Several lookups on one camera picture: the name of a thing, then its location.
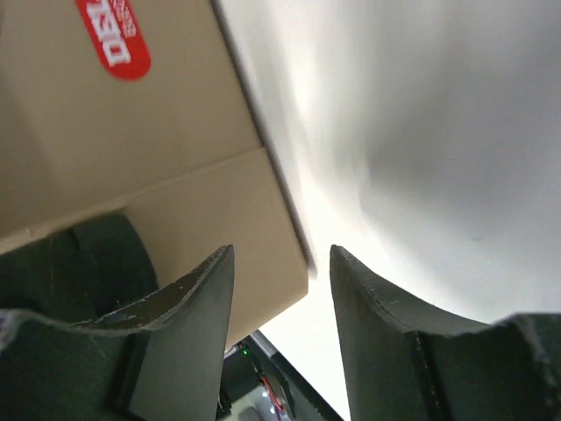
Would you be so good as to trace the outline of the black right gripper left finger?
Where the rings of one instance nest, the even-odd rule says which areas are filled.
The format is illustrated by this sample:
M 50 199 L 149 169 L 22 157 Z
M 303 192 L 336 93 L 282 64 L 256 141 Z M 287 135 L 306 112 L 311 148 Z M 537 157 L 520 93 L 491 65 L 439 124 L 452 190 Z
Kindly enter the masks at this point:
M 221 246 L 97 320 L 2 310 L 2 419 L 214 419 L 234 283 L 234 248 Z

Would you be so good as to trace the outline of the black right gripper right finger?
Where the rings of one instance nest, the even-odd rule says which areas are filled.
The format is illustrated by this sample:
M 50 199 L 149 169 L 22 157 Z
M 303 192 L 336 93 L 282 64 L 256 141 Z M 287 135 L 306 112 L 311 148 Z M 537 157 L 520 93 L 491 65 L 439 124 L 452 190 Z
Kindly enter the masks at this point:
M 558 314 L 462 318 L 341 246 L 330 250 L 330 285 L 352 419 L 559 419 Z

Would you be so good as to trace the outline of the tan plastic toolbox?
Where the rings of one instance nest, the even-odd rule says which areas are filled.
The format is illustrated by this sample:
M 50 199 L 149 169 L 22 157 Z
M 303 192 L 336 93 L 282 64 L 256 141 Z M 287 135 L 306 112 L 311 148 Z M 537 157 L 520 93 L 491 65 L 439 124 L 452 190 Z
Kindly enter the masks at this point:
M 308 255 L 211 1 L 1 4 L 1 249 L 103 214 L 161 285 L 236 254 L 228 343 L 308 292 Z

